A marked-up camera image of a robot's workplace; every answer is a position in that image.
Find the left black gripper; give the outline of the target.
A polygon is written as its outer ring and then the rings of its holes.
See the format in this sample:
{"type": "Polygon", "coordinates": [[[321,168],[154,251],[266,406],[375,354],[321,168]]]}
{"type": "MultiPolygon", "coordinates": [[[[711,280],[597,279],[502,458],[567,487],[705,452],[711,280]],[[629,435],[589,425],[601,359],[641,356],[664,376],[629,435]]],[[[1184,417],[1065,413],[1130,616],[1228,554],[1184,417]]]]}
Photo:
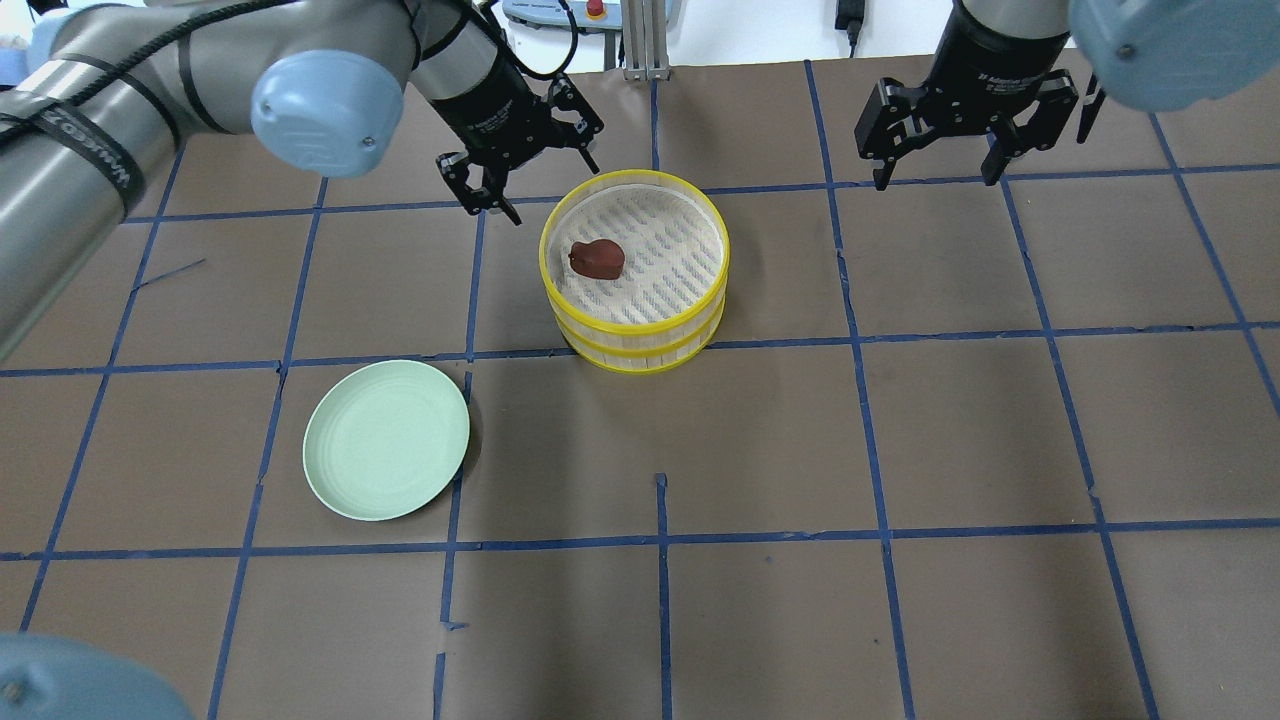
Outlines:
{"type": "Polygon", "coordinates": [[[486,20],[453,20],[428,42],[415,87],[462,143],[436,168],[468,214],[493,211],[524,220],[506,196],[509,174],[549,149],[572,149],[595,176],[594,152],[605,123],[563,72],[538,95],[509,46],[486,20]]]}

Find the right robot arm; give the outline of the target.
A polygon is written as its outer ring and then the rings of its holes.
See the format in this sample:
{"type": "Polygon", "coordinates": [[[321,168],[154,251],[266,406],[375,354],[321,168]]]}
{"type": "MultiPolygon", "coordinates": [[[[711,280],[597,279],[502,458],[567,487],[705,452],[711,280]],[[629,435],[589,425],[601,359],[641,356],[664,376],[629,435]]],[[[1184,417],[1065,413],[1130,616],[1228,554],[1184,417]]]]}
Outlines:
{"type": "Polygon", "coordinates": [[[1244,88],[1277,64],[1277,27],[1275,1],[955,1],[925,79],[876,82],[858,152],[886,190],[908,154],[987,136],[992,186],[1051,150],[1074,111],[1084,143],[1108,100],[1180,111],[1244,88]]]}

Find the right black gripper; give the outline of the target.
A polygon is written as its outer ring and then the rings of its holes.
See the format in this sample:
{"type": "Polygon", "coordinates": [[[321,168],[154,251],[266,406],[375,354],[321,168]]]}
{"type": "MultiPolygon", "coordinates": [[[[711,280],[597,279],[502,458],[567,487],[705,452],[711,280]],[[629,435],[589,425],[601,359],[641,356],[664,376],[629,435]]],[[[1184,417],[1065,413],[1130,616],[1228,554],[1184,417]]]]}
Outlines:
{"type": "Polygon", "coordinates": [[[1070,37],[1066,10],[952,10],[919,85],[879,78],[854,128],[858,154],[884,192],[897,163],[941,138],[986,137],[984,186],[1010,163],[1051,150],[1080,101],[1056,65],[1070,37]]]}

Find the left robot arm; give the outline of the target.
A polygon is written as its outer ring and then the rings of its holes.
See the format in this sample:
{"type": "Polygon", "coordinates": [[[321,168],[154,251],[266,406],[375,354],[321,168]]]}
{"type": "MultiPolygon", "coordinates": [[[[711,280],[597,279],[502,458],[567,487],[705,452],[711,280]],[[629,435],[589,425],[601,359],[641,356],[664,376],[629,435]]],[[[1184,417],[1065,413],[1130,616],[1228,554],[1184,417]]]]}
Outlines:
{"type": "Polygon", "coordinates": [[[3,355],[196,135],[253,135],[328,178],[385,156],[413,87],[463,147],[436,159],[471,214],[518,213],[512,170],[604,129],[563,69],[536,72],[471,1],[101,4],[47,20],[3,92],[3,355]]]}

